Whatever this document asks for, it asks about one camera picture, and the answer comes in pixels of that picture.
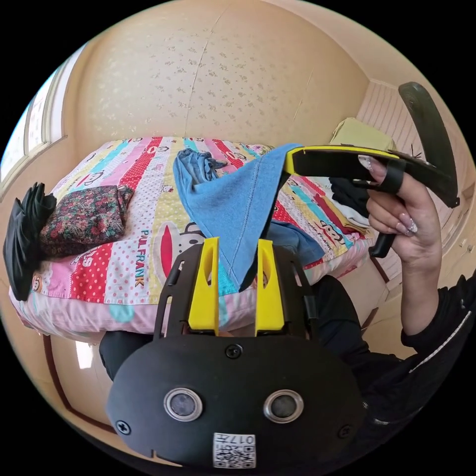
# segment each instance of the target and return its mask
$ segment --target window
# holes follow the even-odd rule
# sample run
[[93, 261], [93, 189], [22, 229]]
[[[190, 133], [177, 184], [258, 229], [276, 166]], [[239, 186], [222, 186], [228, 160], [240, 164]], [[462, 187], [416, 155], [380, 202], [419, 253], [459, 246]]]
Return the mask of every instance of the window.
[[8, 174], [26, 158], [48, 144], [50, 138], [45, 126], [48, 123], [53, 86], [57, 83], [55, 80], [60, 70], [58, 68], [48, 78], [18, 121], [1, 159], [0, 182], [4, 182]]
[[62, 137], [61, 110], [67, 82], [81, 47], [46, 80], [16, 125], [0, 163], [0, 200], [6, 187], [45, 147]]

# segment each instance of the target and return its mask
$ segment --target qr code label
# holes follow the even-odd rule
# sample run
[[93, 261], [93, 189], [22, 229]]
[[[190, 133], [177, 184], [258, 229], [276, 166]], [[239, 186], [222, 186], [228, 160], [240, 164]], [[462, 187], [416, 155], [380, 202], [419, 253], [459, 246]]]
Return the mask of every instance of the qr code label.
[[254, 435], [214, 433], [213, 467], [250, 469], [256, 467], [256, 438]]

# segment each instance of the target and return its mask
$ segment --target screw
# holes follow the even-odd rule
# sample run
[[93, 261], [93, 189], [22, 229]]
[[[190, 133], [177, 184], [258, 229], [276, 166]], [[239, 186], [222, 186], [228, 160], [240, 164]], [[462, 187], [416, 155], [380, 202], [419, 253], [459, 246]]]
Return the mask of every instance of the screw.
[[119, 420], [116, 422], [116, 428], [118, 429], [118, 432], [123, 435], [130, 434], [130, 426], [125, 421]]
[[243, 349], [237, 344], [231, 344], [225, 349], [225, 355], [228, 358], [238, 358], [241, 355]]
[[352, 430], [352, 426], [351, 425], [344, 425], [340, 430], [339, 432], [337, 433], [337, 436], [343, 440], [345, 438], [347, 438], [350, 433], [351, 433], [351, 430]]

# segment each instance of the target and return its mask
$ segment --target blue denim cloth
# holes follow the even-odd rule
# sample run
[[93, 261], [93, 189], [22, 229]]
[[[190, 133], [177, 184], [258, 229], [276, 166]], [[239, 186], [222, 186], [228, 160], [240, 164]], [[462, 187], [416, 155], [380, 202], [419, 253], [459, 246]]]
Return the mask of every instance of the blue denim cloth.
[[[210, 153], [178, 153], [173, 169], [180, 200], [206, 238], [220, 238], [221, 296], [242, 287], [274, 206], [286, 153], [296, 147], [277, 147], [220, 180], [215, 170], [226, 164]], [[324, 255], [316, 241], [288, 223], [272, 221], [266, 238], [290, 248], [303, 266]]]

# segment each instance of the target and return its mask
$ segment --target window frame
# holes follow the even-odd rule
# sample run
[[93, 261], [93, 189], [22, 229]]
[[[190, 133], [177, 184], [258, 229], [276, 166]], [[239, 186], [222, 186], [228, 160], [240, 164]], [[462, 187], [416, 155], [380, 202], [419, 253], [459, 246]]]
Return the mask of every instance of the window frame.
[[18, 175], [36, 158], [38, 154], [43, 152], [44, 150], [48, 149], [52, 144], [58, 142], [63, 137], [58, 140], [52, 142], [51, 140], [51, 118], [52, 118], [52, 110], [53, 110], [53, 102], [55, 98], [55, 94], [58, 89], [58, 84], [60, 82], [61, 76], [66, 69], [68, 62], [68, 58], [54, 73], [53, 80], [51, 85], [48, 89], [45, 98], [45, 105], [43, 108], [43, 117], [42, 117], [42, 125], [41, 125], [41, 136], [42, 136], [42, 143], [34, 147], [28, 153], [25, 151], [28, 150], [28, 135], [30, 129], [30, 118], [31, 112], [33, 109], [33, 105], [35, 103], [35, 99], [38, 93], [32, 98], [30, 103], [28, 104], [27, 113], [26, 113], [26, 122], [25, 128], [23, 130], [23, 152], [24, 155], [19, 160], [16, 161], [15, 165], [8, 171], [4, 178], [0, 180], [0, 203], [2, 202], [5, 194], [7, 193], [8, 189], [10, 188], [11, 184], [15, 181]]

